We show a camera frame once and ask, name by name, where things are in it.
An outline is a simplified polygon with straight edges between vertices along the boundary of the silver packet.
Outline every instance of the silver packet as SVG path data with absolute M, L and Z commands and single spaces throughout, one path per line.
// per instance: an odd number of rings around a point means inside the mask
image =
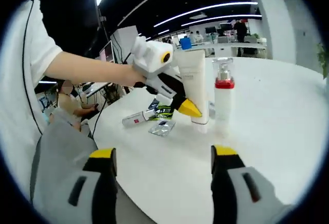
M 150 130 L 149 133 L 161 136 L 161 137 L 166 137 L 171 129 L 175 126 L 176 122 L 173 120 L 160 120 L 158 123 L 153 126 Z

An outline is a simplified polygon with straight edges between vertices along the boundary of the computer monitor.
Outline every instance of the computer monitor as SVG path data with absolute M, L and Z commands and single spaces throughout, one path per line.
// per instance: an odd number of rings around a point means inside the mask
M 216 27 L 207 27 L 206 34 L 217 33 Z
M 223 23 L 223 24 L 221 24 L 221 29 L 223 31 L 233 30 L 233 26 L 230 23 Z
M 99 56 L 101 61 L 107 61 L 107 62 L 115 61 L 117 63 L 117 61 L 115 60 L 115 55 L 113 54 L 112 41 L 109 41 L 105 45 L 105 47 L 102 48 L 102 50 L 99 52 Z

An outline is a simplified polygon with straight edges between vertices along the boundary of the white round table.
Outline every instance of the white round table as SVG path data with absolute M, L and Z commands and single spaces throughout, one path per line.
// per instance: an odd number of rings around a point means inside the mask
M 214 99 L 211 59 L 207 86 Z M 279 61 L 235 58 L 236 107 L 232 137 L 212 129 L 200 134 L 190 118 L 175 112 L 170 134 L 148 133 L 155 122 L 124 128 L 121 119 L 146 110 L 154 96 L 133 92 L 106 108 L 97 124 L 98 148 L 117 148 L 117 180 L 158 224 L 212 223 L 210 146 L 227 144 L 246 164 L 275 187 L 283 203 L 297 203 L 306 193 L 327 145 L 328 108 L 319 73 Z M 89 124 L 93 129 L 95 119 Z

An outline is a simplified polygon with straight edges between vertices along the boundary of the white tube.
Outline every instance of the white tube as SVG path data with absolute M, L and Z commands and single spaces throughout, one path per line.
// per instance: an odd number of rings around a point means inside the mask
M 186 97 L 202 113 L 200 118 L 191 118 L 193 126 L 199 132 L 206 133 L 206 125 L 209 121 L 209 104 L 205 79 L 205 52 L 204 50 L 176 51 L 174 57 L 177 61 Z

